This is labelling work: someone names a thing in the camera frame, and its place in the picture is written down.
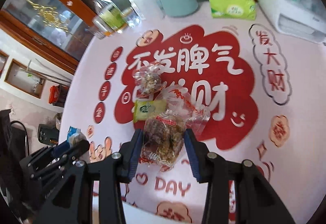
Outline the blue candy bar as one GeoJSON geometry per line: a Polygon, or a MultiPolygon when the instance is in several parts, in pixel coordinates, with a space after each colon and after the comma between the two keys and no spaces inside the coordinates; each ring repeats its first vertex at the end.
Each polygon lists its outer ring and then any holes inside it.
{"type": "Polygon", "coordinates": [[[69,143],[70,147],[73,147],[82,140],[87,140],[87,137],[81,132],[79,128],[70,126],[67,133],[67,142],[69,143]]]}

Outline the nut brittle clear packet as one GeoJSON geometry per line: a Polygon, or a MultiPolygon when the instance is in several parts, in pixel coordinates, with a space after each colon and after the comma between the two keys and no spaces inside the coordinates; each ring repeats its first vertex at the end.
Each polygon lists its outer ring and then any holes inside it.
{"type": "Polygon", "coordinates": [[[185,131],[189,128],[196,136],[201,135],[210,110],[180,85],[163,89],[155,100],[166,100],[166,111],[146,119],[139,162],[169,170],[182,152],[185,131]]]}

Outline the red container on floor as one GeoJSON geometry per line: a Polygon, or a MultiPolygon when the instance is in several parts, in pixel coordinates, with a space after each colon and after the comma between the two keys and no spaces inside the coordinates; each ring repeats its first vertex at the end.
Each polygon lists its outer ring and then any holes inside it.
{"type": "Polygon", "coordinates": [[[63,108],[68,94],[68,87],[63,85],[50,88],[49,104],[63,108]]]}

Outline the small green candy packet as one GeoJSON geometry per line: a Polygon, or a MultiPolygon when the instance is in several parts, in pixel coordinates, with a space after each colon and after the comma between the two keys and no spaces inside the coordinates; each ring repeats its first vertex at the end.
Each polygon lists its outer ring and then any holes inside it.
{"type": "Polygon", "coordinates": [[[152,115],[158,115],[166,111],[166,100],[140,101],[134,104],[133,122],[145,121],[152,115]]]}

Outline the small clear nut packet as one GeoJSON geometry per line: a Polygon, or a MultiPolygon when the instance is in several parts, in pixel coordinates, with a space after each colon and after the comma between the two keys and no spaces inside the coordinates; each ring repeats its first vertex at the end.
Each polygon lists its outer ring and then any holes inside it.
{"type": "Polygon", "coordinates": [[[152,62],[134,71],[133,78],[138,87],[138,98],[146,98],[166,88],[161,79],[160,65],[160,62],[152,62]]]}

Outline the clear bottle green label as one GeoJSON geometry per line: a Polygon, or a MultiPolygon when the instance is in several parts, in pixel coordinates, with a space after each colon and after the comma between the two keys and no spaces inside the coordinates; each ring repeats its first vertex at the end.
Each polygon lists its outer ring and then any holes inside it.
{"type": "Polygon", "coordinates": [[[114,31],[118,32],[127,26],[122,12],[111,0],[92,0],[97,15],[114,31]]]}

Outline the small glass jar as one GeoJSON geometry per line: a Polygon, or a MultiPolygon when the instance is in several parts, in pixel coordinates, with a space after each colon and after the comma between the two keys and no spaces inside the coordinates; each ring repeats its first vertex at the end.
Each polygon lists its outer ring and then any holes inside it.
{"type": "Polygon", "coordinates": [[[128,7],[122,11],[122,18],[131,28],[136,27],[141,23],[140,17],[132,7],[128,7]]]}

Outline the white plastic bottle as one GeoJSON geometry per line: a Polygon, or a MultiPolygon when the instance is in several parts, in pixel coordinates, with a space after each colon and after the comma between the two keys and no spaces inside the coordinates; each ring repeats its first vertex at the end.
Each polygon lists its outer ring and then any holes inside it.
{"type": "Polygon", "coordinates": [[[162,20],[165,16],[156,0],[128,0],[128,2],[142,20],[162,20]]]}

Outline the wooden wall niche frame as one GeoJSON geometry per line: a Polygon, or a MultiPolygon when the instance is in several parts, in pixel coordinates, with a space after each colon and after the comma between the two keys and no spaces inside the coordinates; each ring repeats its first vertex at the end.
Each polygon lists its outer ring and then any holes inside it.
{"type": "Polygon", "coordinates": [[[45,79],[28,73],[27,67],[15,59],[11,61],[4,81],[38,99],[41,98],[45,84],[45,79]]]}

